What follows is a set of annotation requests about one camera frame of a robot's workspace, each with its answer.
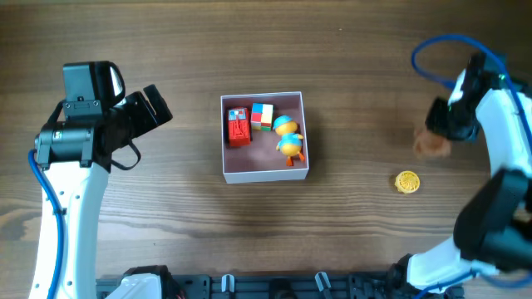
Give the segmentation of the brown plush toy with carrot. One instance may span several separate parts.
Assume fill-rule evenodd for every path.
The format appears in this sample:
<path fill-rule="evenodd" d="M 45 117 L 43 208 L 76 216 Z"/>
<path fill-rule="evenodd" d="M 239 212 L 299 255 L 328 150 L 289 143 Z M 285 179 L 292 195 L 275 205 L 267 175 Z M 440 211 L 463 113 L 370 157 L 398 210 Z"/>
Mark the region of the brown plush toy with carrot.
<path fill-rule="evenodd" d="M 440 135 L 420 127 L 414 131 L 413 151 L 420 158 L 443 158 L 451 154 L 452 143 Z"/>

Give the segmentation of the orange duck toy blue hat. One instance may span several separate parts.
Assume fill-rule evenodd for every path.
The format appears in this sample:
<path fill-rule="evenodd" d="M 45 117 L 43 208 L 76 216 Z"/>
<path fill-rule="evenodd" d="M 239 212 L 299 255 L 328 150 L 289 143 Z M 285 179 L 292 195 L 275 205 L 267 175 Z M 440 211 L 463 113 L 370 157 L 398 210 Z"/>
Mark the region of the orange duck toy blue hat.
<path fill-rule="evenodd" d="M 281 137 L 276 145 L 276 150 L 287 158 L 286 165 L 292 167 L 294 157 L 304 162 L 304 137 L 298 132 L 298 123 L 288 115 L 281 115 L 273 122 L 273 129 Z"/>

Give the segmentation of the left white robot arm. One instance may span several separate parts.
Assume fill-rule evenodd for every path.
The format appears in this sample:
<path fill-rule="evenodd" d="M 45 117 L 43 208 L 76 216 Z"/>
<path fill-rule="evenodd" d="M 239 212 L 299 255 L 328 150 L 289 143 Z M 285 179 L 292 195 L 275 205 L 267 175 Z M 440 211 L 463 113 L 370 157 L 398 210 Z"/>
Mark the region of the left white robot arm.
<path fill-rule="evenodd" d="M 67 63 L 65 97 L 35 138 L 28 163 L 42 187 L 42 219 L 31 298 L 95 298 L 101 203 L 116 150 L 169 122 L 155 85 L 126 94 L 111 61 Z"/>

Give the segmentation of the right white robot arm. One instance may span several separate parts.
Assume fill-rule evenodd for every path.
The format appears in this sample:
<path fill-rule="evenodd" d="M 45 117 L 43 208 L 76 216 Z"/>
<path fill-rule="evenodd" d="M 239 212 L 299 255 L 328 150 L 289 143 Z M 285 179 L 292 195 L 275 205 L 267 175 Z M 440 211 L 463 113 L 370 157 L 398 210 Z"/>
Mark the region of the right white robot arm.
<path fill-rule="evenodd" d="M 502 71 L 495 59 L 473 54 L 448 99 L 437 98 L 426 129 L 444 141 L 470 141 L 482 132 L 490 158 L 490 179 L 461 210 L 453 234 L 431 250 L 406 255 L 388 271 L 392 296 L 443 296 L 461 282 L 481 277 L 498 287 L 502 272 L 531 269 L 531 223 L 518 208 L 531 210 L 531 89 Z"/>

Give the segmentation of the red toy truck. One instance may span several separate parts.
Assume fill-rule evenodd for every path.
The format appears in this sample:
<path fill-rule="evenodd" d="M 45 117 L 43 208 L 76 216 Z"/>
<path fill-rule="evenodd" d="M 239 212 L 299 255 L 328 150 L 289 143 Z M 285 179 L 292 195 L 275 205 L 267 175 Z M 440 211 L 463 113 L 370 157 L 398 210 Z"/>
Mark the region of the red toy truck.
<path fill-rule="evenodd" d="M 238 148 L 251 144 L 250 121 L 247 108 L 236 107 L 229 109 L 227 125 L 230 147 Z"/>

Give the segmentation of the multicolour puzzle cube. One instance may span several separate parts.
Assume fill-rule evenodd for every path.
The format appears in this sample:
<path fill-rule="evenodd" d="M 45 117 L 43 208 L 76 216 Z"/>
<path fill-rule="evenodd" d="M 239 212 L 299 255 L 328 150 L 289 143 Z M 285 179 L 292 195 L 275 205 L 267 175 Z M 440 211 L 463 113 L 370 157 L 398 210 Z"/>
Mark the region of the multicolour puzzle cube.
<path fill-rule="evenodd" d="M 273 123 L 273 105 L 253 103 L 250 123 L 254 130 L 271 131 Z"/>

